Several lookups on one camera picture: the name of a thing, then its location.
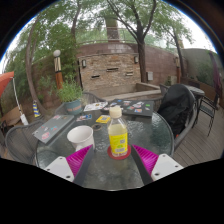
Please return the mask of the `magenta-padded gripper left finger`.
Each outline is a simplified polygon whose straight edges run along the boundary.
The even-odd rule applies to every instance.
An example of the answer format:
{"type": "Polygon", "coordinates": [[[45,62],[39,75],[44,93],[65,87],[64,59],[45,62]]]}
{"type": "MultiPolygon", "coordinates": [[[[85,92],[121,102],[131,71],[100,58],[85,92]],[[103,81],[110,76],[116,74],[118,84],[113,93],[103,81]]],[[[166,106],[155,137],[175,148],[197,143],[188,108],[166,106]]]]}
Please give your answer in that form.
{"type": "Polygon", "coordinates": [[[45,168],[56,176],[81,186],[93,158],[93,146],[87,146],[68,157],[59,156],[45,168]]]}

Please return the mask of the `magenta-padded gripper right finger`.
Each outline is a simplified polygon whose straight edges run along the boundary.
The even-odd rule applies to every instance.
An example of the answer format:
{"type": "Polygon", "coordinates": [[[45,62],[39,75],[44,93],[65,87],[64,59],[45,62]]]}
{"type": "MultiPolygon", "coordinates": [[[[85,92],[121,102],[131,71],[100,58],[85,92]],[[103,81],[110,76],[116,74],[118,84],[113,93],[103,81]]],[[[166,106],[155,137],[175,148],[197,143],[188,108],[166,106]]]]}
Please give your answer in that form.
{"type": "Polygon", "coordinates": [[[182,166],[167,154],[157,155],[137,145],[131,145],[131,155],[145,185],[182,169],[182,166]]]}

